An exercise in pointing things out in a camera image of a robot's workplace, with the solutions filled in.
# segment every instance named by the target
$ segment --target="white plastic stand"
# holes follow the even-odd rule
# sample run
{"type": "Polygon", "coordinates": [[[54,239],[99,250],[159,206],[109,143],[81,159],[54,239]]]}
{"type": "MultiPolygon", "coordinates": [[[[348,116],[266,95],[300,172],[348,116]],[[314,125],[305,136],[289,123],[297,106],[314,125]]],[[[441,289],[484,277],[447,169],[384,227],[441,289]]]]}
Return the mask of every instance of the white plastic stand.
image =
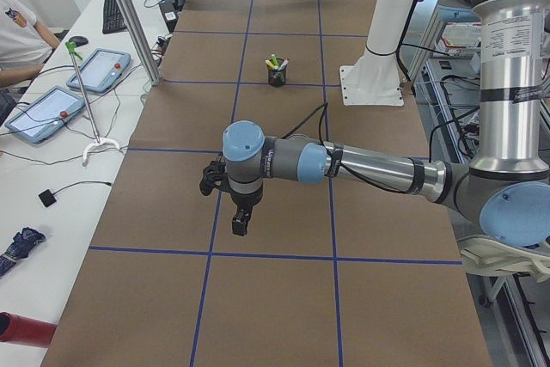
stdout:
{"type": "Polygon", "coordinates": [[[395,51],[414,0],[377,0],[364,55],[340,66],[344,105],[402,106],[395,51]]]}
{"type": "Polygon", "coordinates": [[[70,60],[72,60],[72,64],[75,67],[76,78],[78,79],[78,86],[80,86],[80,91],[81,91],[82,96],[84,98],[84,103],[86,105],[86,110],[88,111],[89,122],[92,124],[92,131],[94,132],[94,139],[95,139],[95,141],[93,143],[91,143],[90,145],[88,145],[84,149],[84,153],[82,154],[82,165],[85,167],[86,164],[88,163],[89,152],[93,148],[100,148],[101,146],[112,145],[117,150],[120,150],[120,144],[117,141],[115,141],[114,139],[104,138],[104,137],[100,136],[100,132],[97,129],[97,125],[95,124],[94,114],[92,113],[92,107],[89,103],[88,92],[86,92],[86,89],[84,88],[83,78],[80,74],[80,68],[78,67],[78,63],[76,62],[75,55],[73,54],[73,52],[71,50],[69,50],[69,54],[70,54],[70,60]]]}

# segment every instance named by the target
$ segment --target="pen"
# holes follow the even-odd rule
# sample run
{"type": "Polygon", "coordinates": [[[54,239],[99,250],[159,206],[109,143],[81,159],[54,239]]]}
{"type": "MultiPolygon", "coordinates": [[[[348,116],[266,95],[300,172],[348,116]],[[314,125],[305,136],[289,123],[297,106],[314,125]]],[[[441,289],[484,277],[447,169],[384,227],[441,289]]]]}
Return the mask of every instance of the pen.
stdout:
{"type": "Polygon", "coordinates": [[[286,68],[286,65],[289,64],[289,61],[290,61],[290,59],[288,59],[288,58],[285,59],[285,60],[283,61],[283,63],[279,66],[278,69],[279,69],[279,70],[283,70],[284,68],[286,68]]]}
{"type": "Polygon", "coordinates": [[[266,59],[266,65],[271,70],[277,70],[277,67],[272,64],[271,60],[266,59]]]}
{"type": "Polygon", "coordinates": [[[272,62],[275,66],[278,67],[278,60],[274,53],[272,53],[272,62]]]}

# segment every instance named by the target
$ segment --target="green marker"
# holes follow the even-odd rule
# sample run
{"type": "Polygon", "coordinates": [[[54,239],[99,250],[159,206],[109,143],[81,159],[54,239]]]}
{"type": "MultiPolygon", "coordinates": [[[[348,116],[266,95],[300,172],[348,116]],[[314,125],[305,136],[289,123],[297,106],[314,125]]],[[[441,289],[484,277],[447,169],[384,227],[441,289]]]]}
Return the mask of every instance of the green marker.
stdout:
{"type": "Polygon", "coordinates": [[[278,60],[275,54],[272,53],[272,62],[275,65],[276,68],[278,68],[278,60]]]}

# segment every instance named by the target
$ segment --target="blue tape line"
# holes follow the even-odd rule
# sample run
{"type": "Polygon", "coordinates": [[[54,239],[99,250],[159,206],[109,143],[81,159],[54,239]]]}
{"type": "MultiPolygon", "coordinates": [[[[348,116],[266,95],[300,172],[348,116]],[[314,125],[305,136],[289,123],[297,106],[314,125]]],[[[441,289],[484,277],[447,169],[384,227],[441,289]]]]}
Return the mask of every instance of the blue tape line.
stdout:
{"type": "Polygon", "coordinates": [[[138,148],[132,147],[127,150],[134,152],[180,152],[188,154],[219,154],[221,150],[177,150],[175,148],[138,148]]]}
{"type": "MultiPolygon", "coordinates": [[[[323,83],[323,102],[327,103],[327,89],[325,88],[325,56],[323,53],[323,26],[321,19],[321,0],[317,0],[317,13],[319,18],[319,44],[321,49],[321,80],[323,83]]],[[[328,139],[328,113],[325,117],[325,136],[328,139]]],[[[340,290],[338,275],[338,244],[336,242],[336,220],[334,217],[333,180],[328,180],[328,199],[330,203],[330,224],[333,241],[333,273],[334,273],[334,306],[336,314],[336,334],[338,341],[338,364],[344,367],[344,346],[342,343],[342,320],[340,312],[340,290]]]]}
{"type": "Polygon", "coordinates": [[[411,260],[406,258],[364,258],[364,257],[331,257],[322,255],[292,255],[292,254],[255,254],[255,253],[229,253],[208,251],[189,251],[178,249],[154,249],[154,248],[125,248],[90,246],[95,251],[111,251],[114,253],[137,253],[137,254],[176,254],[176,255],[211,255],[213,257],[228,258],[255,258],[265,260],[307,260],[307,261],[338,261],[338,262],[364,262],[371,264],[414,264],[428,266],[461,266],[459,260],[411,260]]]}
{"type": "Polygon", "coordinates": [[[151,249],[151,248],[122,248],[122,247],[101,247],[90,245],[88,249],[93,251],[110,251],[114,253],[140,253],[140,254],[175,254],[175,255],[208,255],[205,251],[185,251],[177,249],[151,249]]]}
{"type": "MultiPolygon", "coordinates": [[[[265,82],[246,82],[246,81],[237,81],[237,82],[218,82],[218,81],[176,81],[173,79],[164,79],[166,83],[191,83],[199,85],[266,85],[265,82]]],[[[328,86],[331,88],[339,87],[340,85],[322,85],[320,83],[286,83],[287,86],[297,86],[297,87],[311,87],[311,88],[321,88],[323,86],[328,86]]]]}
{"type": "Polygon", "coordinates": [[[241,89],[242,68],[244,67],[244,56],[247,52],[248,32],[250,30],[250,21],[252,21],[253,8],[254,8],[254,0],[250,0],[250,8],[248,10],[248,20],[247,20],[247,32],[244,34],[244,45],[242,46],[242,55],[241,55],[241,67],[239,68],[239,76],[237,77],[238,83],[235,91],[235,100],[233,101],[233,111],[231,112],[232,123],[235,121],[235,114],[237,112],[237,102],[239,101],[239,92],[241,89]]]}
{"type": "Polygon", "coordinates": [[[254,253],[213,253],[216,257],[229,258],[258,258],[269,260],[306,260],[306,261],[332,261],[333,257],[318,257],[313,255],[289,255],[289,254],[254,254],[254,253]]]}
{"type": "Polygon", "coordinates": [[[214,240],[216,239],[217,219],[220,212],[220,204],[222,204],[222,193],[217,195],[216,213],[214,214],[214,222],[212,223],[212,233],[210,237],[210,246],[208,247],[208,259],[206,260],[205,278],[203,279],[203,288],[200,292],[199,311],[197,313],[197,323],[195,324],[195,334],[192,339],[191,357],[189,358],[189,367],[193,367],[195,364],[195,357],[197,356],[197,346],[199,345],[199,333],[200,324],[203,316],[203,309],[205,307],[206,288],[208,286],[208,276],[210,275],[210,264],[212,261],[212,251],[214,250],[214,240]]]}
{"type": "MultiPolygon", "coordinates": [[[[254,34],[262,36],[319,36],[319,34],[286,34],[282,32],[224,32],[217,30],[174,30],[175,34],[254,34]]],[[[323,34],[324,37],[333,38],[367,38],[366,34],[323,34]]]]}

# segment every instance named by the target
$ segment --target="blue joint cap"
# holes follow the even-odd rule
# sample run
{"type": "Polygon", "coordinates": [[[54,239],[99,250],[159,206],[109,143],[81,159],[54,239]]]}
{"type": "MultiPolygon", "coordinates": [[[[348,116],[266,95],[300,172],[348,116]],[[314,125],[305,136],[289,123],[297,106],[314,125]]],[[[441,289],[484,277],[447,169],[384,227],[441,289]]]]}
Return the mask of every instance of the blue joint cap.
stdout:
{"type": "Polygon", "coordinates": [[[223,156],[232,162],[254,157],[264,146],[264,132],[254,122],[240,120],[223,132],[223,156]]]}
{"type": "Polygon", "coordinates": [[[480,226],[514,247],[529,247],[550,235],[550,185],[522,182],[495,193],[483,206],[480,226]]]}
{"type": "Polygon", "coordinates": [[[327,150],[324,146],[310,142],[303,147],[298,160],[298,180],[307,184],[318,184],[325,176],[327,150]]]}

